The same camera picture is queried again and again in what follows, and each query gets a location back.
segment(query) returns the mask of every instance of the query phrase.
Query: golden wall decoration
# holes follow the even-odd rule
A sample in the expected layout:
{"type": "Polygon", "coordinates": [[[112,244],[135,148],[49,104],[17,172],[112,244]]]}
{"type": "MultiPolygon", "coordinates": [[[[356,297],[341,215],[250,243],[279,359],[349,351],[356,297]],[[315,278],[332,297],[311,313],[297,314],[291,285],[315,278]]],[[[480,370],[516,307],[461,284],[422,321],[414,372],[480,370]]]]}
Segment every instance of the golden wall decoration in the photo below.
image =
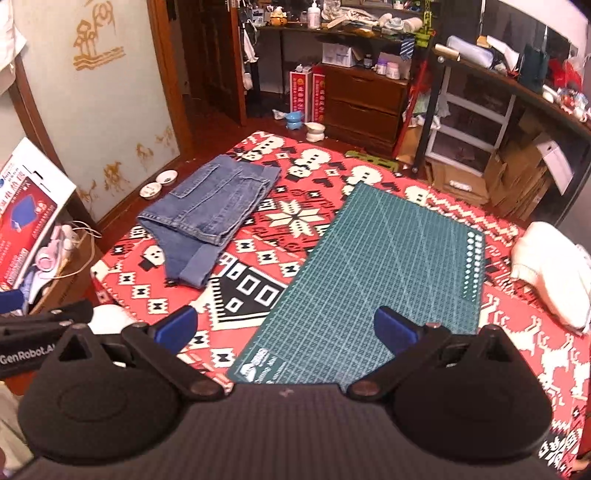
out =
{"type": "Polygon", "coordinates": [[[91,215],[93,213],[92,212],[93,203],[99,197],[99,195],[95,192],[96,186],[97,186],[96,180],[93,180],[92,184],[90,184],[90,188],[88,190],[83,190],[80,187],[78,187],[76,189],[76,191],[78,192],[78,196],[86,204],[86,206],[88,207],[88,211],[91,215]]]}
{"type": "Polygon", "coordinates": [[[151,148],[146,148],[141,143],[138,143],[135,147],[135,154],[139,158],[139,162],[142,164],[144,170],[148,170],[148,163],[154,158],[154,152],[151,148]]]}
{"type": "Polygon", "coordinates": [[[164,133],[162,135],[155,135],[155,137],[157,144],[161,144],[167,148],[170,148],[170,151],[173,154],[176,153],[176,150],[174,148],[174,132],[170,125],[166,127],[166,130],[164,130],[164,133]]]}
{"type": "Polygon", "coordinates": [[[76,70],[94,70],[110,61],[120,59],[125,56],[123,47],[115,47],[108,51],[99,51],[99,31],[101,28],[113,25],[115,32],[115,16],[113,14],[113,4],[110,0],[96,4],[92,7],[92,21],[80,20],[76,27],[76,41],[74,46],[78,48],[79,55],[74,55],[73,65],[76,70]]]}
{"type": "Polygon", "coordinates": [[[121,166],[120,161],[116,161],[115,163],[108,164],[105,168],[103,168],[103,173],[105,175],[105,190],[113,189],[116,192],[124,192],[125,189],[122,184],[129,184],[129,180],[126,180],[119,167],[121,166]]]}

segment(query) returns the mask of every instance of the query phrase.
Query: denim cuff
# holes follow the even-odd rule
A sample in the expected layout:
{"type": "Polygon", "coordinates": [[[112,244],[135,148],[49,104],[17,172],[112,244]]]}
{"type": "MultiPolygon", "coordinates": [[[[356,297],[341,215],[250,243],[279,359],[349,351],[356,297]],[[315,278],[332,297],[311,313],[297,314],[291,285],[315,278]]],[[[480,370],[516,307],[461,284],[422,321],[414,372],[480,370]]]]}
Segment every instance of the denim cuff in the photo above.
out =
{"type": "Polygon", "coordinates": [[[203,288],[223,249],[212,244],[201,244],[178,277],[193,287],[203,288]]]}

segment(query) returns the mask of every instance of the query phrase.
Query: blue jeans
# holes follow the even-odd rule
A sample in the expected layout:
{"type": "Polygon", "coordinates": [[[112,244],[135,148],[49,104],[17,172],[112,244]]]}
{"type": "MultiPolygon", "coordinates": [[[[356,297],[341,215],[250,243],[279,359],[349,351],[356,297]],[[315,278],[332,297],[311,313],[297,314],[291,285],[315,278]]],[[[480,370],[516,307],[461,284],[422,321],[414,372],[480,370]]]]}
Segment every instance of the blue jeans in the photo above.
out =
{"type": "Polygon", "coordinates": [[[167,279],[204,287],[218,256],[280,172],[220,155],[141,212],[140,224],[164,252],[167,279]]]}

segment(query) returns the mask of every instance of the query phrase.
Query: red box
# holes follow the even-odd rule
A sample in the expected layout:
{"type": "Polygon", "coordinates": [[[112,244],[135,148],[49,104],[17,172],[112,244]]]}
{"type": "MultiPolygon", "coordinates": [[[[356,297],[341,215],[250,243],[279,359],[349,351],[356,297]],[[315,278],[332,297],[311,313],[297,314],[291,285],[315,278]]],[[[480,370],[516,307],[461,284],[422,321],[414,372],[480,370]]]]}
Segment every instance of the red box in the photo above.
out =
{"type": "Polygon", "coordinates": [[[324,102],[326,99],[326,75],[312,74],[312,121],[324,123],[324,102]]]}
{"type": "Polygon", "coordinates": [[[301,112],[302,120],[311,118],[312,71],[290,72],[290,111],[301,112]]]}

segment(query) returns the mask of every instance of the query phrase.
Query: drawer handle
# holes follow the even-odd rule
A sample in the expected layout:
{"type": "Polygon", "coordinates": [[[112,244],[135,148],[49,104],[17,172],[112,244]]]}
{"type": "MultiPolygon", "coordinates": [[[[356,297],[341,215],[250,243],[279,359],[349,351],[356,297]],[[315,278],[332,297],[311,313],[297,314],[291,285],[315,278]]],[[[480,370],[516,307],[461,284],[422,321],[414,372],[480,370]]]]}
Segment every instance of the drawer handle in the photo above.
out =
{"type": "Polygon", "coordinates": [[[363,108],[360,106],[355,106],[355,105],[349,105],[350,108],[352,108],[353,110],[359,110],[360,112],[369,112],[369,108],[363,108]]]}

